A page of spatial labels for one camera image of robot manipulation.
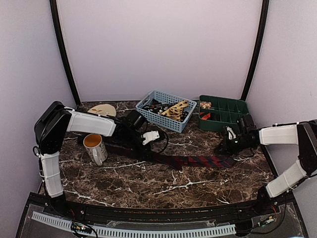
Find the red navy striped tie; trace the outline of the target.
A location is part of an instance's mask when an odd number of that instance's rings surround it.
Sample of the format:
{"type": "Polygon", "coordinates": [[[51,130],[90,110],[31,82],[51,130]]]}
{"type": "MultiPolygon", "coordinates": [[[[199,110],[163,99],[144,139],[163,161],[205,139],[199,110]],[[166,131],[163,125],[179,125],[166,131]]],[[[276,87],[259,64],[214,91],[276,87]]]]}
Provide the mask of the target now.
{"type": "Polygon", "coordinates": [[[182,170],[183,167],[231,168],[236,164],[233,158],[226,156],[171,156],[154,152],[148,147],[142,149],[126,144],[109,142],[106,142],[106,149],[112,154],[125,156],[138,161],[167,165],[178,171],[182,170]]]}

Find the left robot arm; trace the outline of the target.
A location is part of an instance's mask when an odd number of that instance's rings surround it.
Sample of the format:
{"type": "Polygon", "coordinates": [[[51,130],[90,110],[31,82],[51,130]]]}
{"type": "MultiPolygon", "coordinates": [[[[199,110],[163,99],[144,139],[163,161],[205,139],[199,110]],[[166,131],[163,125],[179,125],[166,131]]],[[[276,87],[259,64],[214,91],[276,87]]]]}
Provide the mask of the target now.
{"type": "Polygon", "coordinates": [[[140,134],[127,117],[117,119],[80,112],[64,106],[60,101],[53,102],[34,126],[37,146],[33,152],[39,157],[40,175],[44,180],[48,203],[59,216],[70,212],[60,179],[59,155],[65,134],[74,131],[102,137],[121,136],[124,140],[130,139],[134,150],[143,154],[148,153],[145,146],[149,142],[159,139],[158,131],[140,134]]]}

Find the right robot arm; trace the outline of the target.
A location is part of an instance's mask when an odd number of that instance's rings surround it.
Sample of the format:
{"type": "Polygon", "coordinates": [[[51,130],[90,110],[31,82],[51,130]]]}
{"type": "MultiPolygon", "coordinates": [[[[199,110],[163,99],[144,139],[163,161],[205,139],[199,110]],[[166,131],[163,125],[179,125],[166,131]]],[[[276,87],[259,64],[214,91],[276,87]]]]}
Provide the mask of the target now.
{"type": "Polygon", "coordinates": [[[233,155],[247,148],[272,144],[294,144],[299,147],[296,162],[258,190],[257,199],[253,203],[253,211],[257,215],[263,215],[272,207],[273,198],[294,190],[303,181],[316,175],[317,121],[275,124],[258,129],[252,116],[246,115],[238,119],[237,124],[239,133],[235,133],[229,126],[223,128],[223,139],[216,147],[215,153],[233,155]]]}

